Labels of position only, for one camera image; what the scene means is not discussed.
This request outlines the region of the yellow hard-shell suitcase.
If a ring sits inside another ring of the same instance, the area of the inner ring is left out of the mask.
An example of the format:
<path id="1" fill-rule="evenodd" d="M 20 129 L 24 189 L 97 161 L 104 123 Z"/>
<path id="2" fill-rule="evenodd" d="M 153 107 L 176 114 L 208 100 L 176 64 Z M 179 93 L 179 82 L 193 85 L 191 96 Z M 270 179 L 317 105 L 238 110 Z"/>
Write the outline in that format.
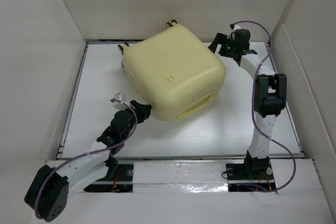
<path id="1" fill-rule="evenodd" d="M 161 120 L 202 108 L 225 82 L 223 62 L 174 19 L 165 31 L 135 44 L 124 42 L 118 49 L 126 74 Z"/>

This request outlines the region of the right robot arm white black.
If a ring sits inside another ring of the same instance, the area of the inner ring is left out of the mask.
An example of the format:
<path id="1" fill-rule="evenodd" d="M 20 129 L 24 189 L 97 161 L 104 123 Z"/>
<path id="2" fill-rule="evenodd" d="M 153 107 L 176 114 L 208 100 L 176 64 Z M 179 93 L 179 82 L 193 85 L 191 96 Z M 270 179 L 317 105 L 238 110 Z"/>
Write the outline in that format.
<path id="1" fill-rule="evenodd" d="M 232 58 L 253 79 L 252 116 L 254 132 L 241 168 L 233 174 L 255 178 L 269 166 L 269 145 L 277 117 L 286 107 L 287 77 L 264 66 L 255 50 L 250 49 L 250 31 L 235 28 L 229 35 L 217 33 L 209 49 Z"/>

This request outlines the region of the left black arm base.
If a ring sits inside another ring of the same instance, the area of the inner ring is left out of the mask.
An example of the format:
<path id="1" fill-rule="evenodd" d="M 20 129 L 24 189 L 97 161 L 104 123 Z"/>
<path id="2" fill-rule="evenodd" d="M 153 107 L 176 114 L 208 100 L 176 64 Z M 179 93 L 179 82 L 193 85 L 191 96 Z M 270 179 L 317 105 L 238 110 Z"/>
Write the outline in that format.
<path id="1" fill-rule="evenodd" d="M 133 192 L 134 162 L 113 160 L 105 177 L 96 180 L 84 191 L 87 193 L 131 193 Z"/>

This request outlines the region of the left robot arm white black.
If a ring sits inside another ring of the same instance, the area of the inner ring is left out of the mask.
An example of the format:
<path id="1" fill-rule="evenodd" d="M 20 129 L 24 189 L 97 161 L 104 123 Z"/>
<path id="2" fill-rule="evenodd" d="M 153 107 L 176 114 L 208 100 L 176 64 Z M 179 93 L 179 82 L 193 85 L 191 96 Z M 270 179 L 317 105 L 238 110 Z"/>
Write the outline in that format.
<path id="1" fill-rule="evenodd" d="M 115 154 L 134 134 L 138 124 L 150 117 L 152 106 L 116 98 L 112 102 L 125 108 L 114 114 L 110 125 L 91 146 L 56 167 L 44 165 L 37 171 L 24 197 L 37 219 L 55 220 L 71 196 L 98 179 L 112 180 L 117 175 Z"/>

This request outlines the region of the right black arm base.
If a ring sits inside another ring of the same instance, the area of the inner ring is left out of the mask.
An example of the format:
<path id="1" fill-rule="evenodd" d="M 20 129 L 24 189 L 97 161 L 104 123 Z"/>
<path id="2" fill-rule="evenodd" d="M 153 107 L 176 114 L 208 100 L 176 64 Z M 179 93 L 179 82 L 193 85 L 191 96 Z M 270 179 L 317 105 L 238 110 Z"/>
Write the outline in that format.
<path id="1" fill-rule="evenodd" d="M 228 163 L 221 174 L 228 181 L 229 192 L 271 191 L 276 189 L 274 174 L 269 163 L 266 170 L 247 174 L 243 163 Z"/>

